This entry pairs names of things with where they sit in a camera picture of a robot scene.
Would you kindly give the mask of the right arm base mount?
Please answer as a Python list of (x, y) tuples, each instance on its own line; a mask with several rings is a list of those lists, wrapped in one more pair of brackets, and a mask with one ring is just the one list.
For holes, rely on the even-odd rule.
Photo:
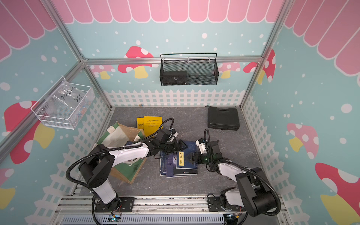
[(210, 212), (240, 212), (243, 207), (240, 192), (235, 187), (222, 190), (219, 196), (208, 194), (206, 201)]

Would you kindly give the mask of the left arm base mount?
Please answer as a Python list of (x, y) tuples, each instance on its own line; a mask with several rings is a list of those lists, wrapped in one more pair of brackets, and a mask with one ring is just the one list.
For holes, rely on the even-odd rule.
[(95, 205), (95, 212), (132, 212), (134, 201), (134, 197), (116, 197), (108, 204), (98, 200)]

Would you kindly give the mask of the dark wolf cover book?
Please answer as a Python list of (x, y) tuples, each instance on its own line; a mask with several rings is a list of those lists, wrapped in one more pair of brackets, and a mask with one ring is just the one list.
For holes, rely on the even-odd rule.
[(190, 176), (190, 175), (197, 175), (197, 174), (198, 174), (197, 169), (178, 169), (178, 168), (173, 169), (173, 175), (175, 177)]

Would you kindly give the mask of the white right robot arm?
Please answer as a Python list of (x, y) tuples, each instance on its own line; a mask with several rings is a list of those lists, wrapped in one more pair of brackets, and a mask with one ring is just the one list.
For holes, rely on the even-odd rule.
[(218, 173), (237, 183), (237, 187), (223, 190), (220, 194), (224, 209), (229, 210), (237, 205), (252, 217), (260, 214), (276, 216), (280, 213), (280, 197), (261, 168), (240, 166), (223, 157), (217, 141), (201, 138), (195, 141), (195, 149), (192, 158), (197, 164), (205, 165), (210, 173)]

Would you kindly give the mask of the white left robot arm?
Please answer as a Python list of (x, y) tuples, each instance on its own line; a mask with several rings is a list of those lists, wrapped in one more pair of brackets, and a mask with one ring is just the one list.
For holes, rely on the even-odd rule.
[(90, 155), (79, 162), (79, 171), (85, 179), (85, 185), (102, 203), (119, 203), (118, 195), (108, 180), (111, 169), (135, 158), (147, 158), (159, 152), (170, 154), (187, 148), (176, 136), (177, 132), (173, 128), (164, 128), (158, 130), (154, 137), (141, 139), (135, 144), (114, 148), (103, 144), (96, 146)]

